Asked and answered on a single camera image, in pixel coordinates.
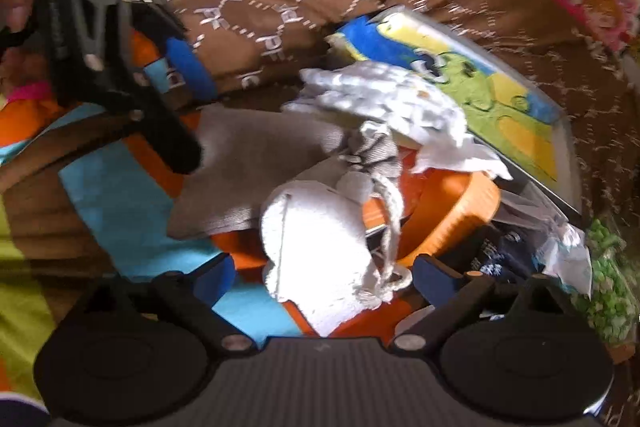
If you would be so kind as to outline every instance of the bed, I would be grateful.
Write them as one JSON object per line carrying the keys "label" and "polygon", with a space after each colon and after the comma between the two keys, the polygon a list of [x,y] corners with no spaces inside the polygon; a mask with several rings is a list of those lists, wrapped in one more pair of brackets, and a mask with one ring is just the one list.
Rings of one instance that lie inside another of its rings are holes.
{"label": "bed", "polygon": [[[536,78],[550,96],[563,97],[581,136],[607,144],[612,128],[625,136],[636,133],[620,117],[633,103],[625,94],[626,84],[604,68],[608,63],[593,58],[585,30],[554,0],[168,1],[230,107],[277,110],[296,95],[297,71],[324,63],[324,38],[338,24],[405,4],[457,27]],[[503,16],[505,6],[510,7],[508,17]],[[541,13],[549,20],[541,19]],[[564,75],[558,62],[570,62],[575,74]],[[585,95],[580,91],[585,75],[596,89],[606,89]],[[178,110],[189,107],[180,86],[166,97]],[[594,130],[585,118],[595,103],[607,106],[595,108],[602,111],[603,129]],[[123,118],[87,105],[68,112],[42,102],[22,105],[20,110],[12,103],[0,112],[0,130],[8,128],[7,121],[17,121],[14,112],[21,118],[11,133],[0,132],[0,396],[13,393],[11,400],[40,407],[31,377],[34,356],[92,279],[113,271],[132,277],[189,271],[228,251],[240,277],[216,308],[220,314],[258,340],[269,334],[313,334],[294,306],[281,305],[265,292],[257,234],[232,232],[213,241],[182,243],[166,237],[167,215],[183,178],[169,172],[140,136],[123,131]],[[620,111],[611,111],[613,105]],[[7,108],[13,120],[2,120],[9,117]],[[192,127],[198,118],[197,112],[184,114]],[[624,171],[607,164],[606,151],[594,151],[588,141],[578,150],[587,169],[598,168],[601,182],[594,186],[591,172],[584,175],[589,204],[606,200],[599,192],[602,182],[617,187],[613,196],[626,190]],[[620,157],[617,165],[630,170],[638,156]],[[389,339],[398,320],[420,305],[415,296],[401,296],[344,324],[336,334]],[[624,403],[628,381],[620,386]]]}

